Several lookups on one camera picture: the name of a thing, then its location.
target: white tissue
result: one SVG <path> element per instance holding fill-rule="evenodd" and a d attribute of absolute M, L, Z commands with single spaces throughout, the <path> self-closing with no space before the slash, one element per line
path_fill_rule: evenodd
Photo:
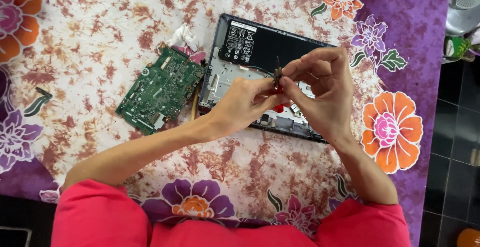
<path fill-rule="evenodd" d="M 176 29 L 173 33 L 172 38 L 166 41 L 166 44 L 169 46 L 173 46 L 176 42 L 183 40 L 187 43 L 189 48 L 196 52 L 198 50 L 198 41 L 196 40 L 196 36 L 194 36 L 190 30 L 188 29 L 187 23 L 183 23 L 180 28 Z"/>

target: red sleeve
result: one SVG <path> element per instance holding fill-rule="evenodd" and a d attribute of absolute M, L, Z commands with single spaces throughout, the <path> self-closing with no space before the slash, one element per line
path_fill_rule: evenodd
<path fill-rule="evenodd" d="M 51 247 L 146 247 L 151 234 L 147 215 L 125 187 L 84 180 L 60 196 Z"/>
<path fill-rule="evenodd" d="M 322 219 L 314 239 L 318 246 L 408 247 L 410 234 L 400 205 L 363 205 L 344 201 Z"/>

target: orange flower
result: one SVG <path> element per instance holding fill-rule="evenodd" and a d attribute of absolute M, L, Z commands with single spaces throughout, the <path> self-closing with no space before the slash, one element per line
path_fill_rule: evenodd
<path fill-rule="evenodd" d="M 199 196 L 186 198 L 181 205 L 174 205 L 173 213 L 204 218 L 213 216 L 213 210 L 208 206 L 208 202 Z"/>
<path fill-rule="evenodd" d="M 323 0 L 327 5 L 332 6 L 330 16 L 333 20 L 341 18 L 343 15 L 353 19 L 358 9 L 363 7 L 363 3 L 359 0 Z"/>
<path fill-rule="evenodd" d="M 34 15 L 41 6 L 42 0 L 0 0 L 0 63 L 37 40 L 39 24 Z"/>
<path fill-rule="evenodd" d="M 382 92 L 363 107 L 362 134 L 365 152 L 388 174 L 407 170 L 419 157 L 423 135 L 422 118 L 415 103 L 403 92 Z"/>

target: table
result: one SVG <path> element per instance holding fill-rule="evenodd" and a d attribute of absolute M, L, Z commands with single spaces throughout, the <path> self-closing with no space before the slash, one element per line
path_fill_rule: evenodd
<path fill-rule="evenodd" d="M 141 136 L 115 115 L 183 23 L 209 54 L 230 13 L 348 49 L 352 130 L 395 183 L 418 245 L 447 0 L 0 0 L 0 193 L 55 203 L 77 162 Z M 35 87 L 52 94 L 43 96 Z M 189 121 L 189 102 L 164 129 Z M 351 179 L 329 145 L 257 129 L 192 145 L 125 182 L 153 220 L 292 224 L 307 235 Z"/>

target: right hand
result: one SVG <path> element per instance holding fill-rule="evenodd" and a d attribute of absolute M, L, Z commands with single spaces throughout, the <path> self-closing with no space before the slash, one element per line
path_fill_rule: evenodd
<path fill-rule="evenodd" d="M 291 61 L 283 69 L 283 92 L 297 104 L 310 126 L 335 145 L 353 138 L 350 118 L 353 81 L 345 48 L 317 48 Z M 306 96 L 295 84 L 311 86 L 315 98 Z"/>

